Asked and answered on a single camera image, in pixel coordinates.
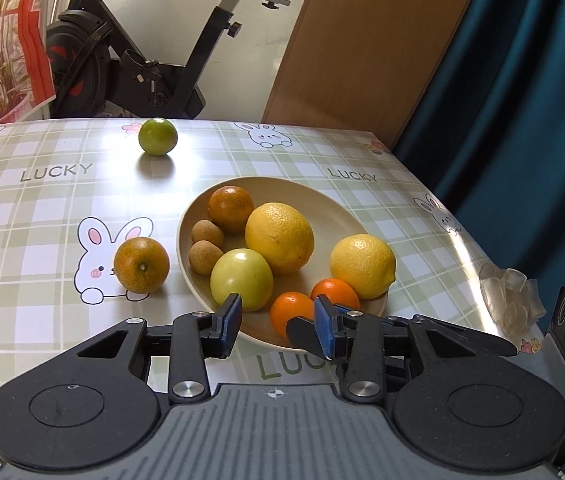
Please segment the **bright orange mandarin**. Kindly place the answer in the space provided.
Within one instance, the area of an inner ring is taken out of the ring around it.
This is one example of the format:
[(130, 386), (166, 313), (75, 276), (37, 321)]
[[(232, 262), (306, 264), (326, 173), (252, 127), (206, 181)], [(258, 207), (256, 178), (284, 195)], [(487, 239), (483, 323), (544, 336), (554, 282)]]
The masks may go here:
[(360, 309), (360, 300), (354, 288), (340, 278), (324, 278), (319, 281), (309, 296), (311, 300), (316, 300), (320, 295), (326, 296), (331, 304), (340, 304), (353, 310)]
[(296, 316), (314, 320), (314, 301), (302, 292), (284, 292), (275, 299), (269, 309), (270, 322), (282, 338), (287, 337), (287, 324)]

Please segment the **yellow green apple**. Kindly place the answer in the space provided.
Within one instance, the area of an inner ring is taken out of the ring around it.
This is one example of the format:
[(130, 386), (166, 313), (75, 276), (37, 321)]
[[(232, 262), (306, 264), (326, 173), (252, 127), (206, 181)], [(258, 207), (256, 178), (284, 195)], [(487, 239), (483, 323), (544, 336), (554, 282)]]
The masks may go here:
[(263, 309), (273, 295), (273, 272), (255, 250), (232, 249), (215, 263), (210, 289), (217, 304), (222, 304), (230, 294), (239, 294), (243, 310), (255, 312)]

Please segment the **large yellow lemon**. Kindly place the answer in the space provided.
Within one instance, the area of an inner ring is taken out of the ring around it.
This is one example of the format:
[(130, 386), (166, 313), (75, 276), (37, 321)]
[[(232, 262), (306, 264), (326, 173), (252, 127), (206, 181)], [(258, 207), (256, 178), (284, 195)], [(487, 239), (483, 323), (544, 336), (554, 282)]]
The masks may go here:
[(308, 262), (315, 248), (313, 229), (294, 207), (265, 203), (255, 208), (247, 221), (247, 248), (261, 254), (275, 274), (291, 274)]
[(329, 258), (331, 276), (345, 281), (363, 300), (384, 295), (395, 282), (396, 267), (392, 248), (370, 234), (343, 238)]

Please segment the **brown longan fruit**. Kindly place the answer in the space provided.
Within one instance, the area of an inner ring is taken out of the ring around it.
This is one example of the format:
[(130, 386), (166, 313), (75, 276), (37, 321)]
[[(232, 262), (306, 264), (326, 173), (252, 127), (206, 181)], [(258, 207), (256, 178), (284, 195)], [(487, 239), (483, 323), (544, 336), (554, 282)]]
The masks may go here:
[(197, 274), (209, 276), (224, 252), (208, 240), (198, 240), (189, 250), (188, 260), (191, 269)]
[(202, 219), (194, 223), (191, 229), (192, 243), (210, 242), (218, 248), (222, 248), (225, 234), (219, 226), (208, 219)]

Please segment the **dark orange tangerine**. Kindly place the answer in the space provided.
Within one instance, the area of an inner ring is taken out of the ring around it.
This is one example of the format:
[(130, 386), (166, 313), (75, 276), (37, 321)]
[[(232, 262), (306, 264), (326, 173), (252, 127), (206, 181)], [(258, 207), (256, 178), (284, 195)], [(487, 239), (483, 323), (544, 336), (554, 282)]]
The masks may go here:
[(225, 185), (213, 192), (206, 209), (209, 219), (226, 234), (239, 234), (254, 210), (254, 202), (244, 188)]

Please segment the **brownish green orange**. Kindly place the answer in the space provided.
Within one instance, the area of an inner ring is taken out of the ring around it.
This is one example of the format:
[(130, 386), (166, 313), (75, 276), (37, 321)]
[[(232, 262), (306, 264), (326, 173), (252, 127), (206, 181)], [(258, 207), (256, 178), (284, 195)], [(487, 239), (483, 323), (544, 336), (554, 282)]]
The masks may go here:
[(118, 248), (113, 260), (116, 277), (129, 292), (156, 292), (170, 272), (170, 258), (164, 247), (151, 237), (132, 237)]

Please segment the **green lime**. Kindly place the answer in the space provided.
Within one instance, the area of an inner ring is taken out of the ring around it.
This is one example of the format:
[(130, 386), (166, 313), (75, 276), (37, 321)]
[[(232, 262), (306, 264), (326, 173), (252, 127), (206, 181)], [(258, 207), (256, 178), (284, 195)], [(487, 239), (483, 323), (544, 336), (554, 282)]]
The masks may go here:
[(175, 126), (164, 118), (147, 119), (138, 132), (138, 142), (146, 154), (164, 156), (175, 148), (178, 133)]

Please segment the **clear plastic corner protector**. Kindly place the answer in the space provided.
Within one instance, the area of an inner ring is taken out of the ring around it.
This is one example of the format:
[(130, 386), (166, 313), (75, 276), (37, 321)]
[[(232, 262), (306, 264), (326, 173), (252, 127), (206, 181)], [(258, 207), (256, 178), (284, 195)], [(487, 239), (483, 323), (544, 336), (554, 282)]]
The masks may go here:
[(507, 336), (522, 336), (547, 314), (535, 278), (487, 262), (479, 281), (491, 319)]

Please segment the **beige round plate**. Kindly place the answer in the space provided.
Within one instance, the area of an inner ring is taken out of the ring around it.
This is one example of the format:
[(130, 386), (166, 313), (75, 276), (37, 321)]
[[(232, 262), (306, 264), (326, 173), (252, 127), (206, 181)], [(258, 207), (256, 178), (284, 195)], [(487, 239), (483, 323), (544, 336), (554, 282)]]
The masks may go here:
[(254, 200), (254, 205), (261, 206), (268, 202), (285, 203), (298, 210), (311, 225), (314, 232), (315, 246), (313, 255), (299, 271), (279, 275), (274, 273), (273, 295), (265, 307), (255, 312), (243, 314), (240, 338), (259, 344), (268, 351), (303, 352), (282, 338), (270, 323), (269, 308), (283, 292), (311, 292), (314, 285), (323, 278), (330, 278), (329, 257), (332, 249), (342, 238), (350, 235), (367, 234), (363, 225), (344, 207), (332, 198), (308, 186), (279, 178), (244, 177), (218, 182), (207, 188), (195, 198), (183, 214), (178, 226), (176, 255), (180, 273), (187, 283), (191, 294), (197, 298), (202, 310), (214, 311), (218, 308), (212, 296), (210, 278), (191, 269), (188, 254), (192, 245), (190, 231), (194, 223), (209, 218), (206, 213), (208, 201), (217, 188), (225, 185), (244, 188)]

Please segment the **plaid bunny tablecloth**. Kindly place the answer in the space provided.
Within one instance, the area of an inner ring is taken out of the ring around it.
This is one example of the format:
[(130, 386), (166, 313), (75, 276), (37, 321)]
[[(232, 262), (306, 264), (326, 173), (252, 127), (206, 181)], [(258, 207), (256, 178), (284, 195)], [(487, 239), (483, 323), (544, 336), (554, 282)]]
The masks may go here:
[(87, 221), (111, 246), (147, 217), (175, 252), (189, 204), (228, 179), (267, 177), (338, 204), (356, 231), (386, 240), (398, 261), (385, 307), (491, 330), (477, 271), (486, 257), (467, 234), (447, 234), (420, 208), (427, 189), (372, 134), (233, 122), (179, 122), (176, 148), (142, 153), (136, 119), (58, 120), (0, 126), (0, 385), (138, 314), (162, 324), (197, 300), (173, 268), (163, 292), (130, 301), (104, 289), (85, 304), (74, 285)]

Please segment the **dark teal curtain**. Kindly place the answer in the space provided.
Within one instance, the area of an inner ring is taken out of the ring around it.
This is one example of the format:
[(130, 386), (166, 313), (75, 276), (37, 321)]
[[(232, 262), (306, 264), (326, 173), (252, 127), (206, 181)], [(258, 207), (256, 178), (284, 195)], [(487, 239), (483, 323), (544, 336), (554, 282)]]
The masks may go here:
[(552, 310), (565, 285), (565, 0), (471, 0), (394, 154)]

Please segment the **brown wooden board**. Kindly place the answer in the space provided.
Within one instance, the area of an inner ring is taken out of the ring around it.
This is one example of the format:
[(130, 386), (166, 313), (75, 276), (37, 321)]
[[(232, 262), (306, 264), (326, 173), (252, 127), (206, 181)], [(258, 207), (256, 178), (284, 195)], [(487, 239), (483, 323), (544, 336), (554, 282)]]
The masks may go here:
[(393, 146), (471, 0), (304, 0), (264, 122), (370, 131)]

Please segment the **black exercise bike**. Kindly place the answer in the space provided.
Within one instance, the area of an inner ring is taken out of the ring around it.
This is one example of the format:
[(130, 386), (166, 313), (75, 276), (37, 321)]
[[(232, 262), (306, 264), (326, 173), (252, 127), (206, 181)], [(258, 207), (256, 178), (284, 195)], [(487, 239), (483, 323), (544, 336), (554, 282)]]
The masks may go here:
[[(289, 0), (260, 0), (267, 9)], [(220, 0), (185, 65), (142, 54), (104, 0), (69, 0), (48, 26), (46, 51), (56, 97), (53, 118), (94, 117), (111, 102), (138, 117), (194, 119), (205, 107), (198, 82), (223, 35), (234, 38), (240, 0)]]

